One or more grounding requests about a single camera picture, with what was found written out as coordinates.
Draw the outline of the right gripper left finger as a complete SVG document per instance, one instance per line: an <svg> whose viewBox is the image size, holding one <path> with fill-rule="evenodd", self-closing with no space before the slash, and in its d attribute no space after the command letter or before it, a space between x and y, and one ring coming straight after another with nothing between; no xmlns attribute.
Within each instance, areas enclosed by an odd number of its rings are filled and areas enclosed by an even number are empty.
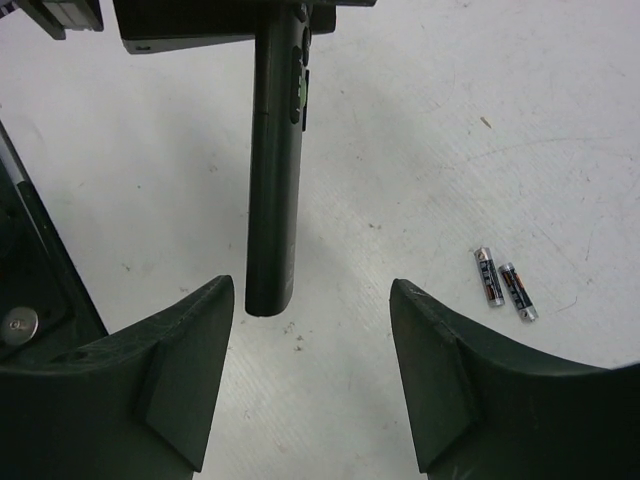
<svg viewBox="0 0 640 480"><path fill-rule="evenodd" d="M1 367L5 479L190 479L204 465L234 313L218 276L112 335Z"/></svg>

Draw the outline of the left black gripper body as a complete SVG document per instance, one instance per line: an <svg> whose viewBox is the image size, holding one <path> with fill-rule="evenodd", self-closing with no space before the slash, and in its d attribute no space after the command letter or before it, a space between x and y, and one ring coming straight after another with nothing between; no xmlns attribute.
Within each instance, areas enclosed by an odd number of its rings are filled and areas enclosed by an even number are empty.
<svg viewBox="0 0 640 480"><path fill-rule="evenodd" d="M290 43L336 28L339 7L374 1L114 1L121 41L131 54L152 54L261 38L270 30ZM104 30L100 1L3 1L1 16L20 10L54 40Z"/></svg>

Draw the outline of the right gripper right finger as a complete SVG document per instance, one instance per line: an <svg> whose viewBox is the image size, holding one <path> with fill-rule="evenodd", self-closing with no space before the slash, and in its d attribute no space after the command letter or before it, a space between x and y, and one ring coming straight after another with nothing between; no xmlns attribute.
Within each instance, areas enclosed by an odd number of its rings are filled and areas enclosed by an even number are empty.
<svg viewBox="0 0 640 480"><path fill-rule="evenodd" d="M397 279L390 317L417 465L430 479L635 479L639 368L563 359Z"/></svg>

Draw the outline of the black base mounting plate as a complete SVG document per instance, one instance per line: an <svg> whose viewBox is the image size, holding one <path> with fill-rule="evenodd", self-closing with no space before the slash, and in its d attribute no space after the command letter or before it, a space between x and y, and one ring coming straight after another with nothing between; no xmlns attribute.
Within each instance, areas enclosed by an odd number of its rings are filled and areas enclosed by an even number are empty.
<svg viewBox="0 0 640 480"><path fill-rule="evenodd" d="M40 363L107 336L91 297L1 129L1 362Z"/></svg>

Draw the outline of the black remote control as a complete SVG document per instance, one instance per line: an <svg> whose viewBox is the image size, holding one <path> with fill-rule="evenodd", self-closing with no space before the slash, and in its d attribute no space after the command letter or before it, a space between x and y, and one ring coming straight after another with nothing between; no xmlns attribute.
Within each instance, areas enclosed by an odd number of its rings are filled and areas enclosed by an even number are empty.
<svg viewBox="0 0 640 480"><path fill-rule="evenodd" d="M293 293L310 16L306 3L258 10L245 289L255 317L282 313Z"/></svg>

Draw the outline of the black AAA battery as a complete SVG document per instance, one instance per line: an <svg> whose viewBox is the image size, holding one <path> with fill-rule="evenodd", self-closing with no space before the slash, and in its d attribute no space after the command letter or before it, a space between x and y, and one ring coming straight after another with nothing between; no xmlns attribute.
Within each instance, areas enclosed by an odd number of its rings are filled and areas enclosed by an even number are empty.
<svg viewBox="0 0 640 480"><path fill-rule="evenodd" d="M482 246L474 251L474 258L488 305L490 307L503 306L505 303L504 295L491 250L488 247Z"/></svg>
<svg viewBox="0 0 640 480"><path fill-rule="evenodd" d="M506 285L519 317L525 322L537 320L539 315L514 265L510 262L501 265L499 267L499 273Z"/></svg>

